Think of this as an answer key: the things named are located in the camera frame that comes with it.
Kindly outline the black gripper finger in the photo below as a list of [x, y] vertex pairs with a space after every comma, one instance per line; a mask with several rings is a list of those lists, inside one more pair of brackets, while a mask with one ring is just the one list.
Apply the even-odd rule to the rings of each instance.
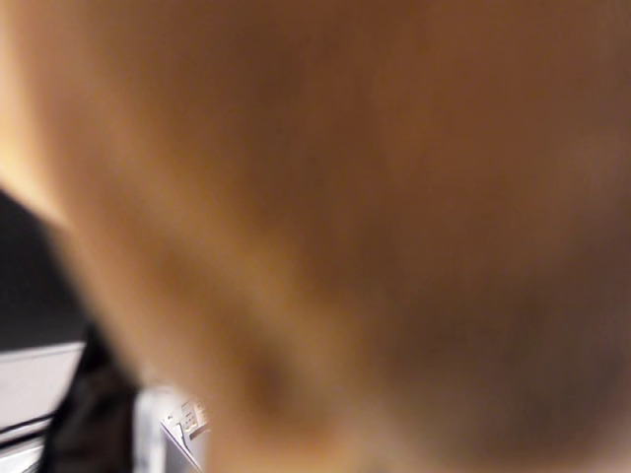
[[163, 472], [166, 442], [151, 400], [101, 330], [88, 326], [69, 388], [46, 429], [43, 472]]

